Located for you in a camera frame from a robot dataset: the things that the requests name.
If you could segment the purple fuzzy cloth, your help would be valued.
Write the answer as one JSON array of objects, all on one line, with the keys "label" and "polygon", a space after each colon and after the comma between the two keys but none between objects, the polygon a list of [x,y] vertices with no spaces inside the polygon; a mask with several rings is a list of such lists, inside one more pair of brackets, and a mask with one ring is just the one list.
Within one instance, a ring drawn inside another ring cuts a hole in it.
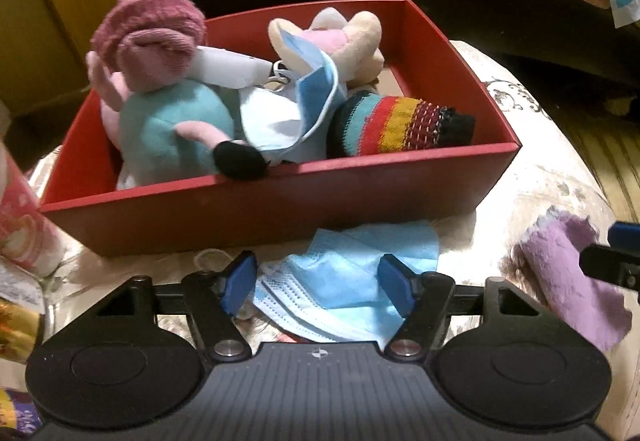
[{"label": "purple fuzzy cloth", "polygon": [[605,352],[629,333],[632,313],[618,289],[580,269],[580,253],[597,238],[587,218],[550,207],[515,243],[512,259],[547,307]]}]

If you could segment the blue disposable face mask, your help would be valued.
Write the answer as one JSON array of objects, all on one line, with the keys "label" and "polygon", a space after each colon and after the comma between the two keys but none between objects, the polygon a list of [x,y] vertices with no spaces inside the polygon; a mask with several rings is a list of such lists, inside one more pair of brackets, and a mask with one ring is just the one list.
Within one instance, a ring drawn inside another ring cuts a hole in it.
[{"label": "blue disposable face mask", "polygon": [[387,253],[414,273],[434,271],[439,238],[424,220],[319,230],[301,255],[262,265],[253,303],[297,337],[384,346],[402,324],[376,276],[378,262]]}]

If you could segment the pink pig plush toy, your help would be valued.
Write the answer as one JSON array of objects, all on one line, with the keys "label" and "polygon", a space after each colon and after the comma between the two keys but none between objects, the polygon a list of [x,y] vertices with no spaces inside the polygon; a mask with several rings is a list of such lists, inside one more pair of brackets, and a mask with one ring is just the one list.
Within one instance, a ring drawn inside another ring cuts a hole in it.
[{"label": "pink pig plush toy", "polygon": [[235,90],[186,77],[134,92],[96,52],[87,54],[87,66],[101,97],[103,127],[122,155],[119,190],[218,173],[256,180],[267,173],[268,161],[243,141]]}]

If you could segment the striped knitted sock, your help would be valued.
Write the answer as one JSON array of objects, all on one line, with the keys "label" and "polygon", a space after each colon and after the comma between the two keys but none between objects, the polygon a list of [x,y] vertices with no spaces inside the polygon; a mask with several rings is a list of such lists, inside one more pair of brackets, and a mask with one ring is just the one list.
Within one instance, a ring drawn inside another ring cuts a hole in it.
[{"label": "striped knitted sock", "polygon": [[334,112],[326,153],[342,158],[468,146],[475,123],[449,106],[359,91]]}]

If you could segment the white foam sponge block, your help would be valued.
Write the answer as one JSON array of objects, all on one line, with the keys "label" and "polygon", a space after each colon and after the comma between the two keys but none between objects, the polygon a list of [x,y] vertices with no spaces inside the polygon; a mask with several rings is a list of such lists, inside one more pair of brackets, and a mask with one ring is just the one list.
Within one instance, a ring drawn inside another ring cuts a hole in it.
[{"label": "white foam sponge block", "polygon": [[272,63],[262,58],[199,45],[186,77],[227,89],[243,89],[266,83]]}]

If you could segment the pink knitted sock ball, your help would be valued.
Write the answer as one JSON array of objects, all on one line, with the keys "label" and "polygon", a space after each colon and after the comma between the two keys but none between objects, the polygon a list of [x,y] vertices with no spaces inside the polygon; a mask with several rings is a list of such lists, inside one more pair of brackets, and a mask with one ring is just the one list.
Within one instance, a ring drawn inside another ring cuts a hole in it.
[{"label": "pink knitted sock ball", "polygon": [[117,0],[91,49],[130,91],[151,92],[186,77],[205,36],[204,14],[190,0]]}]

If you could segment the beige teddy bear plush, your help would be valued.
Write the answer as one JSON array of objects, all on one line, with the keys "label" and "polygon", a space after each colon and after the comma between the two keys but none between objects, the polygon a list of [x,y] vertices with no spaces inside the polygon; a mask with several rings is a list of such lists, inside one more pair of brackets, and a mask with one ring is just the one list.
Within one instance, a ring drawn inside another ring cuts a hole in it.
[{"label": "beige teddy bear plush", "polygon": [[360,11],[346,19],[336,8],[324,8],[307,29],[284,18],[275,18],[269,23],[268,37],[280,60],[288,69],[306,75],[311,72],[311,66],[302,53],[285,43],[284,34],[308,41],[328,54],[341,82],[349,89],[375,82],[383,70],[384,56],[378,48],[382,25],[378,16],[369,11]]}]

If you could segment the floral tablecloth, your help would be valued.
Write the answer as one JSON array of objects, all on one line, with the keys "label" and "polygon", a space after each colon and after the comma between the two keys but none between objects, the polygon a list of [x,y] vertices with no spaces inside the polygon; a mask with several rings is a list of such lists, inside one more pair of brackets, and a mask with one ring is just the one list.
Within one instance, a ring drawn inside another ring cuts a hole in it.
[{"label": "floral tablecloth", "polygon": [[[589,218],[598,230],[600,241],[606,242],[606,231],[616,218],[632,220],[618,212],[603,176],[593,175],[585,161],[567,140],[565,134],[541,108],[535,97],[502,65],[463,41],[451,41],[458,53],[484,83],[506,120],[522,143],[520,153],[506,172],[477,206],[475,213],[450,216],[433,224],[440,239],[438,271],[453,277],[459,284],[480,285],[493,275],[502,275],[514,285],[541,300],[541,296],[524,271],[514,265],[512,248],[521,235],[550,207],[564,209],[581,218]],[[67,253],[84,250],[75,239],[63,233]],[[150,274],[154,282],[174,283],[201,266],[219,271],[236,253],[210,250],[203,253],[174,253],[142,257],[101,259],[94,283],[84,293],[52,310],[44,307],[40,284],[18,268],[1,265],[1,289],[27,309],[44,317],[46,336],[59,331],[91,303],[105,296],[134,273]],[[629,291],[625,305],[634,313],[634,325],[624,340],[606,352],[613,369],[613,384],[605,400],[598,424],[616,440],[639,435],[639,305]],[[252,348],[267,341],[295,341],[294,337],[274,325],[251,305],[236,322],[248,333]]]}]

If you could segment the clear glass jar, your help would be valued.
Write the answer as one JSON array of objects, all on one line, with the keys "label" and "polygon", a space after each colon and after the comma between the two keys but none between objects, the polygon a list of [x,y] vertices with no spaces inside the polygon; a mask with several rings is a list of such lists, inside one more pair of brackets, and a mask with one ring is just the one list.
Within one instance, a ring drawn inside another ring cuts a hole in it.
[{"label": "clear glass jar", "polygon": [[57,305],[76,297],[94,283],[94,274],[100,266],[100,258],[90,250],[65,253],[62,262],[51,274],[39,282],[44,307],[52,310]]}]

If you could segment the red cardboard box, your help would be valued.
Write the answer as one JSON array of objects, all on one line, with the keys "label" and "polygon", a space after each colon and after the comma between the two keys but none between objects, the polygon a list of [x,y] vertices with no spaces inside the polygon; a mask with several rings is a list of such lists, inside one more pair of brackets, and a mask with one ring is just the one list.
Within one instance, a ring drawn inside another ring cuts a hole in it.
[{"label": "red cardboard box", "polygon": [[400,154],[280,164],[264,179],[223,176],[119,190],[120,158],[90,94],[40,200],[43,216],[103,257],[308,239],[320,229],[435,219],[473,211],[521,144],[448,39],[410,0],[339,0],[374,13],[386,63],[412,97],[475,117],[472,143]]}]

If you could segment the yellow blue drink can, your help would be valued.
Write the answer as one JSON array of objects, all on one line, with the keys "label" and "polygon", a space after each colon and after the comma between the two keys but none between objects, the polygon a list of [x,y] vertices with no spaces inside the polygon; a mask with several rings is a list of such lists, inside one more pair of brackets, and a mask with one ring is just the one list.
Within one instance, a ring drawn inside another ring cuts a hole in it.
[{"label": "yellow blue drink can", "polygon": [[41,317],[1,299],[1,439],[26,440],[42,425],[26,390],[25,364],[41,340]]}]

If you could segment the pink milk tea cup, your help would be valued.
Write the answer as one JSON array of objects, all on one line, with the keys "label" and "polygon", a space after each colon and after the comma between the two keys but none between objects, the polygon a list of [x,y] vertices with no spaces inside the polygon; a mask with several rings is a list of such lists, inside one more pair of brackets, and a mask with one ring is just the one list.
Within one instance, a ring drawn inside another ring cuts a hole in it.
[{"label": "pink milk tea cup", "polygon": [[39,199],[1,144],[1,256],[40,279],[64,257],[58,228],[39,212]]}]

